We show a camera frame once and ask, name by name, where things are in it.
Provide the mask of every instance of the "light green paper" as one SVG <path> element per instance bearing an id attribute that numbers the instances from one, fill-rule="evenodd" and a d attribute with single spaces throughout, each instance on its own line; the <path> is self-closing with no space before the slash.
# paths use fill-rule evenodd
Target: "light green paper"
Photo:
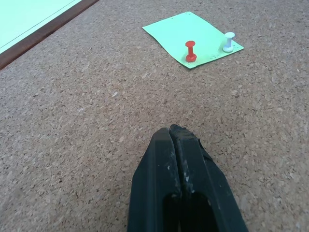
<path id="1" fill-rule="evenodd" d="M 224 34 L 192 12 L 178 14 L 145 26 L 143 29 L 153 36 L 175 60 L 189 69 L 243 49 L 241 45 L 232 41 L 233 52 L 224 52 L 222 50 L 226 43 Z M 189 40 L 196 42 L 193 47 L 193 52 L 197 56 L 195 62 L 185 60 L 188 55 L 185 43 Z"/>
<path id="2" fill-rule="evenodd" d="M 81 0 L 0 0 L 0 54 Z"/>

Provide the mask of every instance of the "red push pin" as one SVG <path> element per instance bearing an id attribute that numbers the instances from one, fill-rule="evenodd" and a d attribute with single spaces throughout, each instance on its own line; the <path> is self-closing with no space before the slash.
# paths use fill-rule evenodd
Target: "red push pin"
<path id="1" fill-rule="evenodd" d="M 188 41 L 185 45 L 189 49 L 189 54 L 186 56 L 185 60 L 188 62 L 194 62 L 197 59 L 197 56 L 193 53 L 193 46 L 195 45 L 194 41 Z"/>

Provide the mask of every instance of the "push pin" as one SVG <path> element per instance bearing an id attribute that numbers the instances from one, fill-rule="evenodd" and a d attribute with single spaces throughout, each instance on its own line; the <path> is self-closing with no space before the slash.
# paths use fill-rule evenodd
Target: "push pin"
<path id="1" fill-rule="evenodd" d="M 194 62 L 197 59 L 197 56 L 193 53 L 193 46 L 195 45 L 194 41 L 188 41 L 185 45 L 189 49 L 189 54 L 186 56 L 185 60 L 188 62 Z"/>
<path id="2" fill-rule="evenodd" d="M 235 33 L 233 32 L 227 32 L 225 33 L 226 37 L 226 45 L 223 47 L 223 51 L 225 52 L 232 52 L 234 47 L 232 46 L 232 38 L 235 36 Z"/>

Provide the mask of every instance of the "wooden frame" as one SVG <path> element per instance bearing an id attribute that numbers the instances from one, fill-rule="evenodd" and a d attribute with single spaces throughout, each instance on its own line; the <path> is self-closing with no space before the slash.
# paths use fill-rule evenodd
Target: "wooden frame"
<path id="1" fill-rule="evenodd" d="M 60 27 L 74 19 L 77 15 L 88 9 L 99 0 L 81 0 L 76 5 L 72 6 L 64 13 L 54 18 L 49 23 L 45 24 L 23 40 L 19 41 L 6 51 L 0 54 L 0 70 L 13 62 L 15 59 L 26 53 L 39 42 L 53 34 Z"/>

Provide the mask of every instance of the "cork surface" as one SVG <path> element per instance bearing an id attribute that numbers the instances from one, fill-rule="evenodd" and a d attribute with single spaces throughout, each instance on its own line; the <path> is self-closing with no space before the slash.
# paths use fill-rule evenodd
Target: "cork surface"
<path id="1" fill-rule="evenodd" d="M 309 2 L 99 1 L 0 71 L 0 230 L 125 232 L 152 134 L 194 132 L 252 232 L 309 231 Z M 191 11 L 245 49 L 188 70 L 142 26 Z"/>

